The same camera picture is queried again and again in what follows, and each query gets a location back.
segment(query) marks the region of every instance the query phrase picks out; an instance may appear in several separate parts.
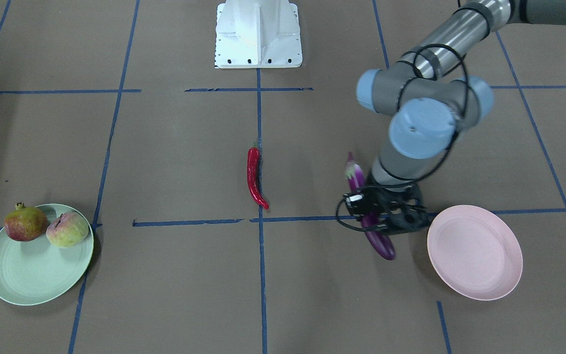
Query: pink plate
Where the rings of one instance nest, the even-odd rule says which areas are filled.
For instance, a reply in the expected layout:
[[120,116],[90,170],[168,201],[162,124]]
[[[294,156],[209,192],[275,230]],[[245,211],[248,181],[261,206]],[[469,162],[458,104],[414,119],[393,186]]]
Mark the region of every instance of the pink plate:
[[452,206],[431,222],[427,251],[436,273],[475,300],[497,300],[521,279],[523,255],[512,230],[478,206]]

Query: plate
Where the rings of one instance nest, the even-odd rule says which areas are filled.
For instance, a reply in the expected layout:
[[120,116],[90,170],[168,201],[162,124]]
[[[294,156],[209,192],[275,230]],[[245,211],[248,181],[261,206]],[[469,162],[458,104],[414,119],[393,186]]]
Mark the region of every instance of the plate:
[[452,206],[431,222],[429,259],[440,278],[475,300],[497,300],[514,290],[523,254],[512,230],[478,206]]
[[[36,206],[50,224],[63,213],[74,211],[63,204]],[[0,231],[0,298],[14,305],[43,304],[64,294],[85,273],[93,254],[93,233],[69,248],[56,247],[45,234],[18,242]]]

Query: black cable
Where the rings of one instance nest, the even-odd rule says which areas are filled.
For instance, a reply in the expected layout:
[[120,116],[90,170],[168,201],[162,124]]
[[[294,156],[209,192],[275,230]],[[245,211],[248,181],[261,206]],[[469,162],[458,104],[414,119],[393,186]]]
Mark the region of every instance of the black cable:
[[[464,94],[464,107],[462,108],[462,117],[466,117],[466,113],[467,113],[467,107],[469,105],[469,89],[470,89],[470,84],[469,84],[469,73],[467,72],[467,66],[464,63],[464,57],[461,56],[458,51],[456,51],[456,49],[453,49],[452,47],[446,45],[446,44],[442,44],[442,43],[434,43],[434,44],[428,44],[425,45],[424,47],[420,47],[418,48],[418,50],[416,50],[416,53],[414,55],[414,59],[412,60],[413,63],[413,71],[414,74],[416,76],[416,78],[420,78],[420,79],[426,79],[423,78],[423,74],[420,72],[420,70],[418,70],[416,68],[416,59],[418,58],[418,56],[420,56],[420,54],[426,50],[426,49],[430,49],[430,48],[441,48],[441,49],[445,49],[448,50],[449,52],[451,52],[452,54],[454,54],[454,56],[456,56],[456,58],[458,58],[458,64],[456,65],[456,67],[460,66],[462,67],[462,72],[464,74],[464,83],[465,83],[465,94]],[[357,190],[353,191],[353,193],[360,193],[362,190],[367,189],[367,188],[404,188],[407,186],[411,186],[412,184],[418,183],[424,179],[429,178],[431,175],[433,175],[439,168],[440,166],[443,165],[443,163],[445,163],[445,160],[447,159],[447,157],[449,156],[449,153],[451,152],[452,148],[453,148],[453,144],[455,143],[456,139],[458,138],[458,133],[454,132],[451,141],[449,142],[449,145],[447,146],[447,148],[445,149],[445,154],[443,154],[443,156],[440,158],[440,161],[438,161],[438,163],[436,164],[436,166],[434,166],[434,168],[432,168],[431,170],[429,170],[429,172],[427,172],[425,175],[422,175],[421,177],[418,177],[416,179],[413,179],[409,182],[406,183],[400,183],[400,184],[368,184],[366,186],[362,186],[360,188],[357,188]],[[350,224],[346,224],[345,222],[343,222],[340,219],[340,206],[343,204],[343,202],[346,200],[346,197],[343,197],[343,199],[340,200],[340,202],[338,203],[338,206],[335,210],[335,219],[336,221],[351,230],[355,230],[355,231],[360,231],[360,232],[368,232],[368,231],[377,231],[379,229],[384,229],[386,228],[386,226],[381,226],[381,227],[369,227],[369,228],[362,228],[362,227],[355,227],[352,226]],[[403,205],[398,205],[398,207],[400,206],[405,206],[407,208],[410,208],[412,210],[418,210],[418,211],[425,211],[425,207],[424,206],[411,206],[409,204],[403,204]]]
[[338,203],[338,206],[335,209],[335,220],[342,226],[351,229],[353,231],[360,231],[362,233],[367,233],[368,231],[379,231],[380,229],[384,229],[385,226],[379,226],[379,225],[375,225],[373,227],[367,227],[367,228],[363,228],[363,227],[357,227],[357,226],[353,226],[351,224],[346,224],[346,222],[343,222],[340,219],[340,206],[342,205],[342,203],[344,203],[344,201],[346,200],[346,197],[342,198],[340,200],[340,203]]

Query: purple eggplant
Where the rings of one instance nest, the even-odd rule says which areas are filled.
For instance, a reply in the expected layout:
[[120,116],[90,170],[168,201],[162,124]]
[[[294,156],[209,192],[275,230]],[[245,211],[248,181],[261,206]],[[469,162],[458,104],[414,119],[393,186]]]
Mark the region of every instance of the purple eggplant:
[[[352,152],[348,153],[348,161],[344,167],[344,175],[346,175],[348,186],[351,188],[351,191],[364,186],[366,182],[364,172],[362,171],[362,168],[360,168],[359,164],[355,163]],[[364,215],[361,223],[363,228],[373,227],[379,224],[379,215],[375,213]],[[395,259],[395,247],[393,246],[393,242],[391,242],[390,237],[382,235],[378,231],[366,231],[364,234],[366,234],[366,238],[380,256],[389,261]]]

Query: blue joint cap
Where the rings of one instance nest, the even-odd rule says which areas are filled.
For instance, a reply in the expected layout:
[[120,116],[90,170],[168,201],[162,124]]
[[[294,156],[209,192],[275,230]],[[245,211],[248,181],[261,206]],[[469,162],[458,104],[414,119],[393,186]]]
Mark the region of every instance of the blue joint cap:
[[362,107],[377,112],[375,105],[372,103],[372,85],[375,83],[375,76],[380,72],[379,69],[372,69],[364,72],[360,79],[357,81],[357,101]]
[[390,122],[389,138],[402,155],[429,159],[449,146],[455,131],[455,116],[449,106],[436,99],[411,99]]
[[478,76],[469,75],[469,86],[478,99],[480,107],[480,115],[478,117],[478,124],[481,123],[483,117],[487,116],[495,104],[495,95],[492,93],[492,88],[486,81]]

